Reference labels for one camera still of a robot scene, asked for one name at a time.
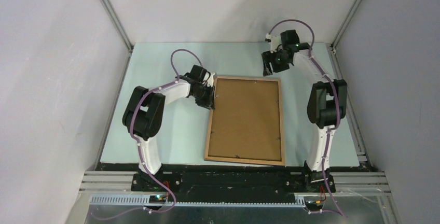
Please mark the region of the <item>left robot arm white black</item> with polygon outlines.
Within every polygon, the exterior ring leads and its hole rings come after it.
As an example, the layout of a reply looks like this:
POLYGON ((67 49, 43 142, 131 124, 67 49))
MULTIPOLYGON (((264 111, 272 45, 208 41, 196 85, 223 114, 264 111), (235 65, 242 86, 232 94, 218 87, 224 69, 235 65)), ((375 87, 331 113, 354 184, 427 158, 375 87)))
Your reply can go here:
POLYGON ((193 97, 195 103, 208 110, 215 108, 216 74, 194 65, 185 75, 177 75, 170 83, 147 89, 137 86, 129 99, 122 124, 135 139, 140 156, 139 168, 147 173, 144 185, 151 191, 163 187, 164 177, 157 173, 162 166, 156 135, 159 132, 164 108, 183 98, 193 97))

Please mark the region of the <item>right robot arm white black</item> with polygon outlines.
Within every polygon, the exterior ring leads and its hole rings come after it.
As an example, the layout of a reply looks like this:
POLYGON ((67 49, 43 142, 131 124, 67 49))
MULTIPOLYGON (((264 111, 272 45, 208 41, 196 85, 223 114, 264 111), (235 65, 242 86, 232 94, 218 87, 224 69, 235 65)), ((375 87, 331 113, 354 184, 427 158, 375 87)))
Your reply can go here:
POLYGON ((270 49, 262 53, 263 76, 294 66, 311 83, 307 117, 314 124, 314 135, 301 183, 305 190, 315 192, 329 182, 329 154, 334 134, 346 116, 348 85, 324 69, 315 58, 312 46, 300 42, 295 30, 284 31, 279 36, 268 33, 265 42, 270 49))

